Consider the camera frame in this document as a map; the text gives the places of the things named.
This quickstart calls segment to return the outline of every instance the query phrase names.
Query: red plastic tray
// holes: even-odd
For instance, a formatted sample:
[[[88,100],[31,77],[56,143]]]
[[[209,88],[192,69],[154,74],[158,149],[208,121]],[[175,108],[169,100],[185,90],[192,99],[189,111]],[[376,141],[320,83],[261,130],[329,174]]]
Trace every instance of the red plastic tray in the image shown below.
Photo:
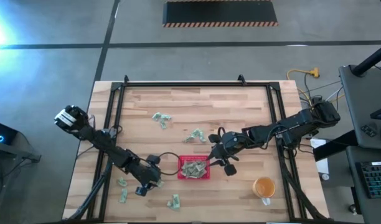
[[[207,159],[207,156],[179,156],[179,161],[178,161],[178,169],[181,167],[181,163],[183,164],[185,161],[205,161]],[[181,174],[181,171],[178,172],[178,179],[182,180],[209,180],[210,179],[210,161],[206,161],[207,166],[205,170],[207,171],[206,174],[204,174],[201,178],[186,178]]]

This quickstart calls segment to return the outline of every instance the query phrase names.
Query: orange liquid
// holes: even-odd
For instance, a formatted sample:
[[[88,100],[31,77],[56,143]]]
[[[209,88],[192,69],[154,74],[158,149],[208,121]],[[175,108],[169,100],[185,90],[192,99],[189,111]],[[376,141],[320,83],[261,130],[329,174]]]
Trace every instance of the orange liquid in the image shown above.
[[[256,191],[262,197],[272,197],[275,193],[275,184],[267,177],[260,178],[256,183]]]

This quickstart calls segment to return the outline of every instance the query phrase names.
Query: keyboard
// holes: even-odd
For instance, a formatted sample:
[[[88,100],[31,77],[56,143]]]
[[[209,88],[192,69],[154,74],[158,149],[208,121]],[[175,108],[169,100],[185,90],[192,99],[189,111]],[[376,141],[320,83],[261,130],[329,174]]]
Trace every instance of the keyboard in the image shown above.
[[[357,162],[356,167],[368,198],[381,198],[381,162]]]

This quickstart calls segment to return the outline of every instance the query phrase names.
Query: black metal frame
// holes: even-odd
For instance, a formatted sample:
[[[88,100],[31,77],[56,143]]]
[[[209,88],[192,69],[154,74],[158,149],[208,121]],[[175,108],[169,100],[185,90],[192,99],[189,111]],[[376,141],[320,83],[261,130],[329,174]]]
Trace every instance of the black metal frame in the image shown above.
[[[277,101],[278,101],[278,106],[279,106],[279,111],[280,111],[280,116],[281,119],[286,118],[286,113],[285,113],[285,106],[283,104],[282,100],[282,95],[281,95],[281,90],[280,90],[280,84],[278,82],[246,82],[243,75],[239,75],[238,81],[234,82],[129,82],[128,77],[125,76],[124,82],[114,82],[111,84],[111,91],[110,91],[110,96],[109,96],[109,102],[108,102],[108,107],[106,110],[106,118],[105,118],[105,124],[104,128],[109,128],[110,124],[110,117],[111,117],[111,111],[113,108],[113,102],[114,102],[114,97],[115,97],[115,92],[120,91],[120,95],[118,98],[118,107],[117,107],[117,112],[116,112],[116,117],[115,117],[115,123],[113,125],[114,128],[118,129],[119,123],[120,123],[120,115],[121,115],[121,109],[123,105],[123,100],[124,100],[124,92],[126,87],[162,87],[162,86],[244,86],[244,87],[265,87],[266,89],[266,94],[268,98],[268,104],[270,107],[270,114],[271,114],[271,119],[272,122],[275,123],[277,122],[277,117],[275,113],[275,105],[274,105],[274,99],[273,99],[273,94],[272,91],[275,91]],[[286,206],[287,206],[287,211],[289,215],[289,221],[295,222],[295,223],[344,223],[344,222],[334,222],[332,220],[310,220],[307,219],[306,215],[306,210],[305,206],[302,202],[302,198],[306,199],[305,195],[298,195],[298,207],[300,210],[300,216],[301,218],[296,218],[294,214],[294,207],[293,207],[293,202],[291,199],[291,192],[289,188],[289,182],[287,178],[285,177],[286,175],[289,175],[289,171],[287,169],[287,166],[285,164],[285,157],[284,157],[284,148],[280,144],[280,140],[276,139],[276,149],[278,151],[278,158],[280,161],[280,169],[281,169],[281,175],[282,175],[282,181],[283,181],[283,188],[285,191],[285,199],[286,199]],[[99,152],[98,159],[96,162],[96,167],[95,167],[95,175],[94,175],[94,183],[93,183],[93,191],[94,188],[98,188],[96,192],[101,188],[102,184],[101,178],[103,178],[103,193],[101,197],[101,206],[100,206],[100,211],[98,214],[98,218],[94,218],[94,209],[95,209],[95,193],[93,193],[93,197],[91,199],[91,202],[89,203],[88,206],[88,213],[87,213],[87,219],[81,220],[81,222],[104,222],[105,219],[105,212],[106,212],[106,203],[107,203],[107,198],[108,198],[108,192],[109,192],[109,183],[110,183],[110,175],[111,175],[111,169],[105,169],[105,172],[107,172],[107,175],[102,175],[101,177],[101,167],[103,163],[103,152]],[[292,176],[292,183],[291,185],[300,186],[300,181],[298,177],[298,171],[297,171],[297,166],[296,166],[296,161],[294,159],[294,156],[290,153],[289,154],[289,163],[291,166],[291,176]],[[108,161],[108,164],[106,167],[112,167],[111,162]],[[75,220],[66,220],[66,222],[71,223],[72,221],[75,222]]]

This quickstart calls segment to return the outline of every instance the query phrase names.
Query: butcher block tabletop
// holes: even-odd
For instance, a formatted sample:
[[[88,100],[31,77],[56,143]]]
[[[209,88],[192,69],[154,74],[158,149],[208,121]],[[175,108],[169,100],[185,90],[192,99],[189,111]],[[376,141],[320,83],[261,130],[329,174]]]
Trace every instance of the butcher block tabletop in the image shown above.
[[[294,81],[278,81],[287,116],[301,110],[301,103]],[[95,116],[96,128],[102,129],[112,82],[96,82],[88,114]],[[276,117],[280,119],[275,94],[273,95]],[[118,97],[115,98],[111,115],[113,125]],[[152,116],[160,112],[172,116],[162,129]],[[184,143],[183,140],[199,128],[205,138],[217,134],[220,126],[227,131],[241,132],[242,128],[271,124],[270,109],[265,87],[126,87],[121,110],[120,126],[123,131],[117,136],[117,146],[131,149],[139,157],[163,152],[178,155],[207,156],[212,143],[199,139]],[[78,153],[88,149],[89,142],[81,142]],[[302,150],[311,148],[302,146]],[[97,149],[82,154],[76,161],[68,191],[63,217],[72,215],[82,204],[92,187]],[[145,197],[135,195],[139,182],[114,167],[111,173],[106,205],[106,222],[285,222],[289,220],[283,190],[275,140],[268,149],[245,149],[237,154],[238,162],[232,160],[237,174],[226,176],[223,167],[210,167],[209,180],[178,179],[177,175],[162,175],[164,185],[154,188]],[[296,156],[301,187],[313,205],[325,216],[329,216],[315,165],[314,156],[298,152]],[[160,168],[163,172],[177,170],[177,158],[170,154],[162,156]],[[122,186],[117,180],[127,181],[128,197],[120,203]],[[259,177],[269,177],[276,185],[271,205],[266,206],[252,191]],[[179,210],[171,210],[167,202],[178,194]],[[96,199],[98,214],[100,194]],[[294,191],[291,190],[293,207],[298,216]]]

